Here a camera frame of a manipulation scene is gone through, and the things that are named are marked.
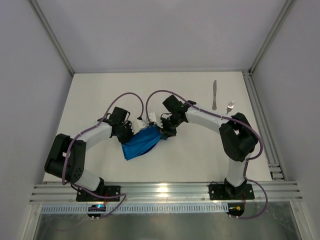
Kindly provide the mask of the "blue cloth napkin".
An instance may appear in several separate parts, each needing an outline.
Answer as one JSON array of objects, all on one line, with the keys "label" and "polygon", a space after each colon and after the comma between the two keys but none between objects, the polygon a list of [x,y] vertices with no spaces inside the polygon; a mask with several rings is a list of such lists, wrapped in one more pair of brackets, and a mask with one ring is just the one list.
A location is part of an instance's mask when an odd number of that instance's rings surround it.
[{"label": "blue cloth napkin", "polygon": [[129,142],[121,145],[124,158],[128,161],[148,153],[161,139],[162,135],[156,126],[139,131]]}]

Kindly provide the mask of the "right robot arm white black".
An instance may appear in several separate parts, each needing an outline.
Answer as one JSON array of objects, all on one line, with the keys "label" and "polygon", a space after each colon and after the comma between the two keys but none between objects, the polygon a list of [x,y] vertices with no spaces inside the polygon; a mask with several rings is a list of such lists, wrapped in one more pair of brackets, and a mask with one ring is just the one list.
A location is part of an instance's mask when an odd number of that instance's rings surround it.
[{"label": "right robot arm white black", "polygon": [[227,117],[201,109],[194,101],[185,103],[174,95],[162,103],[169,111],[169,117],[161,117],[162,138],[174,137],[177,127],[182,123],[192,123],[205,127],[219,134],[222,147],[228,156],[228,172],[223,183],[211,182],[208,194],[211,200],[253,200],[253,187],[245,178],[251,157],[258,143],[247,118],[242,113]]}]

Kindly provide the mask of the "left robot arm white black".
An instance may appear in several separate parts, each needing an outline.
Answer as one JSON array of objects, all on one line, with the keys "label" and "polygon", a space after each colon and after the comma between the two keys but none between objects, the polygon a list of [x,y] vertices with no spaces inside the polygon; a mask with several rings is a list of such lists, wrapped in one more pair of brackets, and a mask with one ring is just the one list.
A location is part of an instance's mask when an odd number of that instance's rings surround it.
[{"label": "left robot arm white black", "polygon": [[134,136],[130,114],[123,108],[115,107],[112,113],[78,135],[58,134],[45,162],[45,172],[60,178],[64,184],[76,187],[79,202],[118,202],[122,196],[120,189],[113,190],[105,185],[104,179],[85,169],[86,151],[113,136],[121,144],[129,142]]}]

